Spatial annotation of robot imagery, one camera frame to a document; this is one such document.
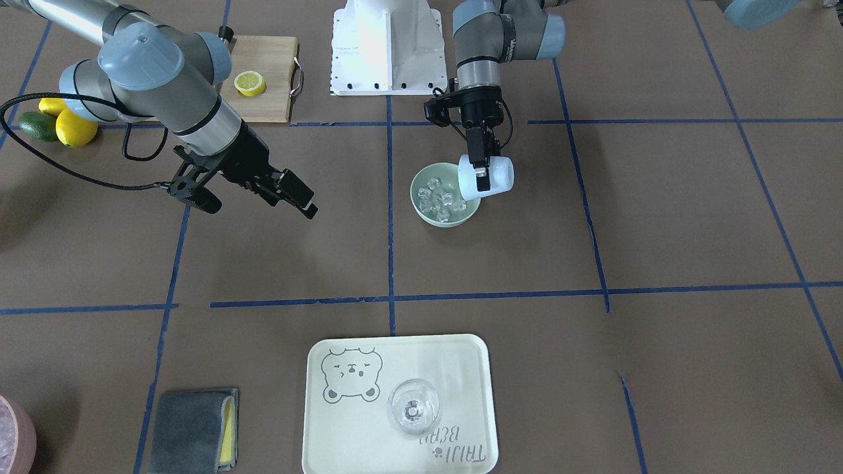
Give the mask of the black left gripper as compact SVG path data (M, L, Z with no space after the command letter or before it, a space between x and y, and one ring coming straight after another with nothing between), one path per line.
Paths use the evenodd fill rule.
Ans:
M458 90L460 121L466 130L470 164L476 169L479 192L491 189L489 166L496 154L496 138L489 128L503 123L503 91L499 85L479 85Z

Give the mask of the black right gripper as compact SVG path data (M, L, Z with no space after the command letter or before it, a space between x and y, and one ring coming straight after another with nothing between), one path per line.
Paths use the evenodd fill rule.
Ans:
M305 218L313 219L319 213L319 207L313 201L314 191L292 170L281 173L271 166L269 158L268 146L245 121L241 122L234 141L221 152L202 155L192 151L193 162L202 168L222 174L229 182L256 193L272 207L283 201ZM277 188L278 175L280 188Z

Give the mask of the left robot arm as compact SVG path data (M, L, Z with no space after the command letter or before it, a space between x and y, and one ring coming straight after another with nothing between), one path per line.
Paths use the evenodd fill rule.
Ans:
M491 189L491 157L502 145L494 128L508 113L500 65L557 58L566 41L563 18L551 13L566 1L464 1L452 13L456 78L450 93L460 110L468 144L470 179Z

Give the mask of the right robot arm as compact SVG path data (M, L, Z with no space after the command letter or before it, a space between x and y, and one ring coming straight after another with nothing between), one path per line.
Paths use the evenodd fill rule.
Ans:
M285 201L308 219L313 191L290 170L270 164L270 149L217 91L231 73L232 30L187 34L142 9L117 1L3 1L98 45L97 57L63 72L55 98L82 119L154 119L180 139L182 164L170 181L153 183L187 206L219 212L207 183L215 175L269 205Z

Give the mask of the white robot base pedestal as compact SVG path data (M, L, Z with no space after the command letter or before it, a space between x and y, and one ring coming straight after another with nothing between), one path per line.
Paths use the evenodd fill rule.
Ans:
M448 87L442 15L427 1L347 1L331 24L332 95L430 95Z

